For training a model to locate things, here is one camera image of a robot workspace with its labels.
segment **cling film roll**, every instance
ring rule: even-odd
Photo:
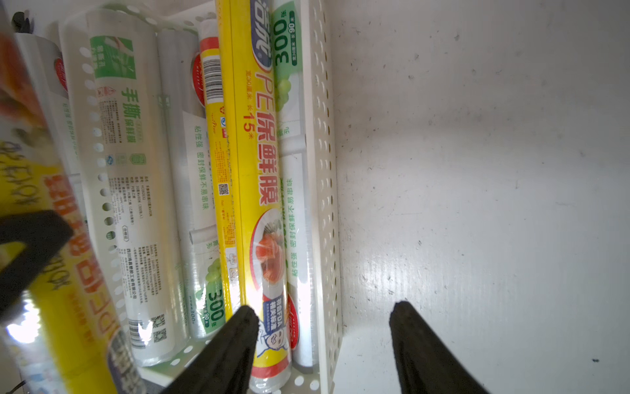
[[[309,194],[299,5],[299,0],[273,0],[271,20],[282,216],[288,268],[290,344],[295,367],[303,373],[313,373],[318,365],[318,344],[317,325],[314,323],[311,223],[306,211]]]
[[[201,66],[204,80],[205,111],[208,120],[212,189],[219,231],[221,269],[226,299],[226,317],[230,319],[241,305],[241,288],[234,229],[234,201],[226,131],[219,29],[217,20],[204,20],[199,25]]]
[[[188,340],[158,45],[144,21],[88,11],[112,219],[137,364],[166,361]]]
[[[195,339],[226,322],[199,40],[190,32],[157,34],[164,114],[175,186],[188,329]]]
[[[291,373],[270,5],[218,0],[217,16],[241,298],[260,318],[249,387],[270,393]]]
[[[16,33],[15,40],[22,51],[26,69],[72,185],[74,197],[85,218],[76,131],[72,123],[66,69],[61,51],[54,42],[33,34]]]
[[[1,6],[0,19],[6,20]],[[0,217],[54,210],[74,233],[3,316],[0,336],[33,392],[144,394],[72,187],[12,36],[8,24],[1,23]],[[22,248],[19,243],[0,245],[0,270]]]

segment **white wall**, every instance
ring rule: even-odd
[[[328,9],[336,392],[398,386],[400,299],[494,393],[630,392],[630,3]]]

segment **yellow packaging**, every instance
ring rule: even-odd
[[[0,7],[0,19],[5,17]],[[0,26],[0,217],[53,209],[74,234],[23,293],[25,311],[6,324],[3,338],[33,392],[145,393],[72,187],[6,27]],[[21,249],[17,243],[1,245],[0,255],[12,260]]]
[[[217,1],[241,301],[261,320],[257,393],[280,388],[291,364],[269,11],[269,0]]]
[[[241,289],[236,253],[236,230],[234,228],[234,201],[232,200],[232,178],[227,143],[223,84],[221,81],[221,58],[217,20],[201,22],[200,67],[203,75],[205,113],[208,122],[210,143],[210,166],[214,207],[217,213],[217,230],[221,253],[221,276],[226,301],[226,319],[229,320],[241,305]]]

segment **white plastic wrap roll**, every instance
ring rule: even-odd
[[[115,239],[137,364],[167,361],[188,340],[155,31],[107,9],[86,15]]]
[[[61,51],[54,42],[32,34],[16,33],[15,40],[85,221],[81,167]]]
[[[221,253],[212,197],[210,147],[199,39],[189,32],[157,35],[190,335],[203,339],[226,322]]]
[[[294,366],[313,373],[318,365],[299,0],[272,1],[280,136],[280,178],[287,247],[290,343]]]

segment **green label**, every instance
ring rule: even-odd
[[[272,13],[272,26],[273,67],[278,85],[291,74],[302,71],[302,33],[293,1]]]
[[[218,258],[208,267],[206,281],[206,300],[203,310],[200,310],[200,318],[207,333],[213,332],[226,323],[225,301],[223,300],[223,285],[221,282],[221,260]],[[199,291],[197,299],[203,296]]]
[[[132,153],[131,156],[129,156],[129,161],[135,165],[144,165],[147,163],[147,156],[145,156],[144,153]]]
[[[94,76],[135,79],[134,45],[121,37],[100,35],[89,40]]]

